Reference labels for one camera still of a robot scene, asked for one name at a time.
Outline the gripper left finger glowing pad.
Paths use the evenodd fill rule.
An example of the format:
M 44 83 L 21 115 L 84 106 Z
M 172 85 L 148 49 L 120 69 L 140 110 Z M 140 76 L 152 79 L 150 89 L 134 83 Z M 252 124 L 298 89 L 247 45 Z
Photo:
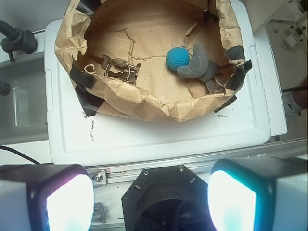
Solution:
M 88 231 L 94 187 L 86 169 L 73 165 L 2 165 L 2 231 Z

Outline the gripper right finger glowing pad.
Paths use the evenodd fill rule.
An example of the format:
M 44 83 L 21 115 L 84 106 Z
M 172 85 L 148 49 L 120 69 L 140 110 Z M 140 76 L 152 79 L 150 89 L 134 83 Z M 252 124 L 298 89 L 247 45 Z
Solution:
M 308 161 L 220 159 L 211 170 L 207 200 L 218 231 L 306 231 Z

